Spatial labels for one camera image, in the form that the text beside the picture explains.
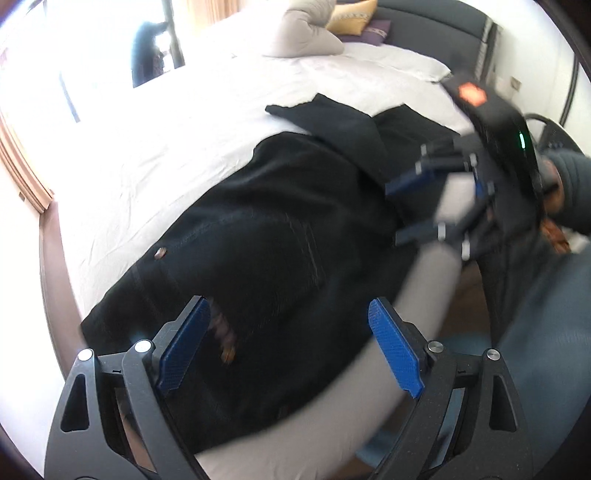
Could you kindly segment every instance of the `white bedsheet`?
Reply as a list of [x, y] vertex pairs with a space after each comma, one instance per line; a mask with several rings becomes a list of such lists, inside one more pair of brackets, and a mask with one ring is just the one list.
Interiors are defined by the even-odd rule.
[[[364, 51], [373, 60], [364, 60]], [[409, 73], [395, 67], [397, 56]], [[322, 93], [375, 115], [406, 103], [455, 131], [470, 129], [441, 86], [417, 78], [424, 62], [395, 47], [361, 44], [333, 57], [210, 57], [135, 89], [114, 113], [78, 124], [60, 146], [63, 172], [54, 189], [82, 317], [187, 207], [244, 166], [257, 143], [299, 131], [265, 113], [268, 104], [295, 105]]]

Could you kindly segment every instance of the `yellow pillow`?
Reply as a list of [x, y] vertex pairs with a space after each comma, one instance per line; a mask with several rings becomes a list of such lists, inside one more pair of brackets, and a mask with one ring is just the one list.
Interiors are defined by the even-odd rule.
[[377, 7], [378, 0], [337, 5], [326, 29], [335, 35], [361, 35]]

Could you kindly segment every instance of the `white wall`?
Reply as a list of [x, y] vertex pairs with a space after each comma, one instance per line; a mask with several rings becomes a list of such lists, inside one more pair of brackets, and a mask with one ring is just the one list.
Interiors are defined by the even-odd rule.
[[0, 164], [0, 423], [43, 474], [49, 428], [64, 381], [41, 297], [39, 215]]
[[497, 72], [522, 83], [512, 100], [523, 113], [560, 119], [568, 95], [574, 54], [534, 0], [462, 0], [503, 27]]
[[581, 68], [573, 105], [564, 126], [586, 155], [591, 155], [591, 82]]

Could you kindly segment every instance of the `beige curtain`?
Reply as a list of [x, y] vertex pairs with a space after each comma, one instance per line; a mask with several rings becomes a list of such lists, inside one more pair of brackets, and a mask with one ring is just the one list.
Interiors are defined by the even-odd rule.
[[28, 161], [27, 153], [0, 109], [0, 161], [18, 185], [24, 197], [39, 213], [43, 213], [53, 198]]
[[240, 0], [185, 0], [193, 33], [219, 22], [240, 10]]

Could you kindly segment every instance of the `headboard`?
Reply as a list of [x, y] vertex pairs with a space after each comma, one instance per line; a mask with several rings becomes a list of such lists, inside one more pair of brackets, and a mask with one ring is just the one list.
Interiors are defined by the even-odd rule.
[[499, 27], [459, 0], [378, 0], [374, 19], [391, 20], [385, 42], [433, 57], [452, 73], [490, 79]]

